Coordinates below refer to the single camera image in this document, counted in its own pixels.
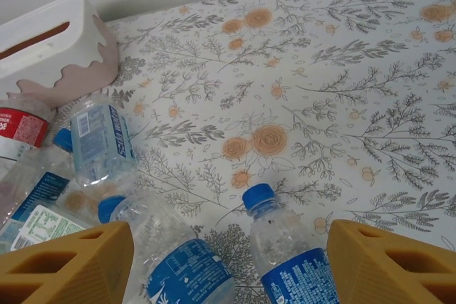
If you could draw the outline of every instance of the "floral tablecloth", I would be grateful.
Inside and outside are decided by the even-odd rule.
[[[109,23],[139,185],[267,303],[242,204],[268,182],[325,245],[344,218],[455,250],[456,0],[207,0]],[[56,114],[62,123],[72,104]]]

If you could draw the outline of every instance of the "bottle cap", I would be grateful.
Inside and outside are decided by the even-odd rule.
[[[111,214],[113,213],[116,206],[125,199],[125,196],[111,196],[107,199],[102,200],[98,204],[98,219],[102,224],[109,222]]]
[[[62,128],[60,131],[58,131],[52,142],[54,143],[54,145],[57,145],[58,147],[64,149],[67,152],[73,152],[73,143],[71,142],[71,131],[66,128]]]
[[[258,203],[266,201],[267,199],[273,199],[274,197],[274,190],[272,190],[269,184],[261,183],[248,189],[242,195],[242,201],[244,202],[247,211],[249,211]]]

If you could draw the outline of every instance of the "barcode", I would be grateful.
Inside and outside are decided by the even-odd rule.
[[[14,249],[17,251],[18,249],[26,248],[34,244],[35,243],[32,240],[28,240],[27,238],[20,236],[16,244],[14,245]]]
[[[83,137],[90,132],[88,126],[88,116],[87,113],[78,116],[78,128],[79,128],[79,137]]]

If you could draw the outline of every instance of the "crushed plastic bottle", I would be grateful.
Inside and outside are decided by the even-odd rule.
[[[124,300],[146,284],[152,303],[231,304],[234,279],[209,245],[154,192],[114,196],[98,207],[101,223],[127,221],[135,257]]]
[[[11,243],[37,200],[56,201],[70,180],[71,134],[60,130],[53,145],[25,152],[0,181],[0,241]]]
[[[71,139],[76,181],[92,199],[125,193],[136,180],[127,122],[108,97],[92,95],[74,106]]]
[[[283,209],[268,184],[242,196],[254,223],[252,258],[272,303],[338,304],[331,268],[322,248],[311,248],[311,235],[294,212]]]
[[[0,179],[25,151],[41,146],[50,119],[45,103],[25,95],[0,103]]]

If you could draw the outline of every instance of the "blue bottle label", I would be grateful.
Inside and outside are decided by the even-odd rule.
[[[0,241],[12,243],[24,222],[29,218],[29,214],[33,210],[31,207],[36,205],[36,201],[55,202],[69,182],[69,179],[46,172],[0,231]]]
[[[322,248],[302,253],[270,270],[261,282],[272,303],[338,304],[336,285]]]
[[[71,118],[71,138],[76,169],[103,154],[118,154],[134,162],[125,118],[102,103]]]
[[[147,294],[152,303],[200,304],[231,277],[209,245],[193,239],[158,264],[149,276]]]

